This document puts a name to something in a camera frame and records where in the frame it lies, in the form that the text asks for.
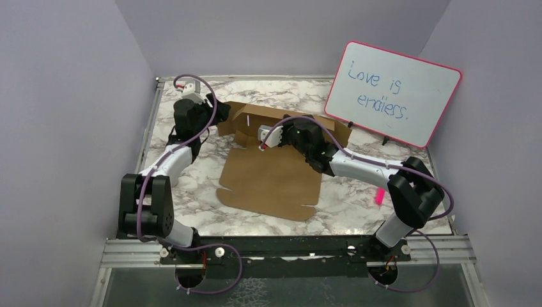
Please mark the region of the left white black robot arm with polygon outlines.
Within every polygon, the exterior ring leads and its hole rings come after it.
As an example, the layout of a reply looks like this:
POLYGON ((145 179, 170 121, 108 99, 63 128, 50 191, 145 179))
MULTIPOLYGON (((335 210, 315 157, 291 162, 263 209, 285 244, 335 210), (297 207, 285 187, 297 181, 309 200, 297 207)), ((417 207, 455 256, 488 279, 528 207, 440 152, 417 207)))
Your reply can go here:
POLYGON ((180 173, 199 155, 200 135, 225 122, 230 105, 211 95, 203 104, 183 98, 173 104, 174 126, 163 154, 138 174, 126 174, 120 184, 119 231, 143 242, 157 240, 176 248, 184 262, 194 262, 201 254, 199 235, 193 227, 174 217, 172 188, 180 173))

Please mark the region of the brown cardboard box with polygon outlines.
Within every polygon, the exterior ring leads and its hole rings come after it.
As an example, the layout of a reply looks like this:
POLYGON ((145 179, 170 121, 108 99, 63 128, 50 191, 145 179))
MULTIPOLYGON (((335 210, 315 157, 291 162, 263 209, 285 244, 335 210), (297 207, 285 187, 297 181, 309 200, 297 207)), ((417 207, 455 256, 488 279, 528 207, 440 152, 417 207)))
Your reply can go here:
POLYGON ((229 151, 216 190, 225 206, 291 221, 313 217, 322 175, 292 146, 261 151, 260 125, 274 126, 297 112, 229 101, 228 119, 218 124, 220 136, 232 134, 238 147, 229 151))

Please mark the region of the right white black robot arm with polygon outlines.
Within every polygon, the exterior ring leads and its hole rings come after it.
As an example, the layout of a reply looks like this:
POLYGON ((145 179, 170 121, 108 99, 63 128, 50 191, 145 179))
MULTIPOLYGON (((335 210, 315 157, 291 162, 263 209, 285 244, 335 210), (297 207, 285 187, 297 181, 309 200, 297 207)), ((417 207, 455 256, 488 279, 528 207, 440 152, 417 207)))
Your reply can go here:
POLYGON ((408 234, 433 219, 445 192, 416 157, 389 161, 357 154, 346 149, 312 116, 284 116, 268 132, 259 132, 262 146, 292 146, 318 173, 346 177, 387 191, 393 214, 377 229, 366 245, 366 252, 385 260, 408 234))

